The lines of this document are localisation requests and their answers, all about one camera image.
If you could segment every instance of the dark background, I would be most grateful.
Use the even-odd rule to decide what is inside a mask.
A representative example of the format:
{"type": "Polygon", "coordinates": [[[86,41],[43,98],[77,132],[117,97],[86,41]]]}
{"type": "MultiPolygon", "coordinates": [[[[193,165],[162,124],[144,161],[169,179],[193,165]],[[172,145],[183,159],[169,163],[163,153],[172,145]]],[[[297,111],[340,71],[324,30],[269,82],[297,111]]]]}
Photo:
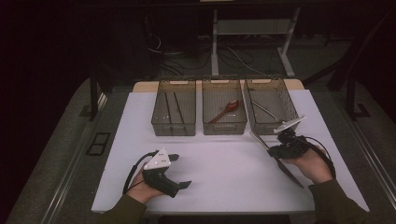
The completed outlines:
{"type": "MultiPolygon", "coordinates": [[[[3,223],[70,98],[90,72],[95,71],[102,89],[111,92],[114,85],[150,80],[156,75],[156,68],[146,50],[150,33],[141,21],[144,13],[87,12],[61,1],[0,4],[1,135],[5,142],[0,163],[0,222],[3,223]]],[[[369,29],[375,21],[370,18],[384,14],[383,7],[377,9],[304,7],[295,34],[298,37],[327,32],[360,35],[355,29],[369,29]],[[336,16],[332,16],[334,11],[338,12],[336,16]]],[[[232,11],[223,14],[233,15],[232,11]]],[[[244,15],[248,18],[254,13],[242,13],[238,17],[244,15]]],[[[210,11],[159,10],[154,16],[157,23],[150,28],[169,45],[190,46],[197,35],[211,32],[210,11]]],[[[395,71],[392,55],[396,51],[392,44],[396,39],[392,32],[395,18],[393,11],[354,68],[359,81],[370,86],[372,95],[393,120],[396,120],[393,103],[396,97],[392,90],[396,83],[392,72],[395,71]]]]}

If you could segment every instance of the white table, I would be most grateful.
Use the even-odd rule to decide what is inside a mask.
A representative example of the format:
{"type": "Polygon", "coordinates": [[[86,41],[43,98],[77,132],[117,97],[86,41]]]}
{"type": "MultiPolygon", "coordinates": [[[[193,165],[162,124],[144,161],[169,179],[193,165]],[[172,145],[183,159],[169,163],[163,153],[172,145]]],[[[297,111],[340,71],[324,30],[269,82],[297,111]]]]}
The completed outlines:
{"type": "MultiPolygon", "coordinates": [[[[156,92],[132,92],[92,205],[92,211],[111,209],[121,196],[132,166],[144,154],[166,147],[179,154],[165,173],[175,182],[192,180],[175,198],[161,196],[148,203],[146,215],[188,214],[293,214],[314,211],[308,189],[311,184],[296,167],[286,164],[305,186],[299,188],[277,167],[262,146],[250,136],[247,123],[243,135],[203,135],[202,93],[197,92],[196,135],[158,137],[151,126],[156,92]]],[[[349,198],[368,211],[309,91],[290,91],[300,116],[307,118],[297,135],[318,139],[330,152],[337,179],[349,198]]],[[[269,146],[275,136],[262,136],[269,146]]]]}

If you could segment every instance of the person's right hand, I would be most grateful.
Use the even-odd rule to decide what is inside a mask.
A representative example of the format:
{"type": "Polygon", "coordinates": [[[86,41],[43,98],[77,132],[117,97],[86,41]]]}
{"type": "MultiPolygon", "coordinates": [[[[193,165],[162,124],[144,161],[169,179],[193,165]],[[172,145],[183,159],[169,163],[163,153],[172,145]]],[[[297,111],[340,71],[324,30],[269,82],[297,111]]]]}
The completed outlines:
{"type": "Polygon", "coordinates": [[[314,184],[332,180],[332,173],[326,162],[311,148],[308,149],[302,157],[283,161],[296,165],[301,173],[308,179],[311,179],[314,184]]]}

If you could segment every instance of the sleeve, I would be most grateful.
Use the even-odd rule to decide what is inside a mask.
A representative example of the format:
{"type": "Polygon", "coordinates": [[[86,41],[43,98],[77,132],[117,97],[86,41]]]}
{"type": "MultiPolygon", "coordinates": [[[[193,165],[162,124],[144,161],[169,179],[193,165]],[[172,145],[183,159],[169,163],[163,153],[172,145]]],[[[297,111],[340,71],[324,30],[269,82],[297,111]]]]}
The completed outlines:
{"type": "Polygon", "coordinates": [[[317,223],[368,223],[368,214],[349,199],[337,180],[309,186],[315,202],[317,223]]]}
{"type": "Polygon", "coordinates": [[[99,224],[126,224],[139,223],[146,211],[146,206],[137,200],[122,195],[117,204],[99,216],[99,224]]]}

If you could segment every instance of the red spoon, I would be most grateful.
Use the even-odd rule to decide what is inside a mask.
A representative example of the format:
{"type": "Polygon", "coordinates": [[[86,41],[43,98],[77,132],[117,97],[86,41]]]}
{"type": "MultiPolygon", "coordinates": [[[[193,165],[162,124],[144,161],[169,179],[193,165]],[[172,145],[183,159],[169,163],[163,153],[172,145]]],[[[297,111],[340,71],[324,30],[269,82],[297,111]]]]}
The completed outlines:
{"type": "Polygon", "coordinates": [[[220,119],[226,113],[235,111],[238,108],[238,106],[239,106],[239,101],[238,100],[234,100],[234,101],[229,102],[225,106],[224,110],[221,113],[219,113],[215,118],[210,120],[209,123],[216,123],[216,121],[218,121],[218,119],[220,119]]]}

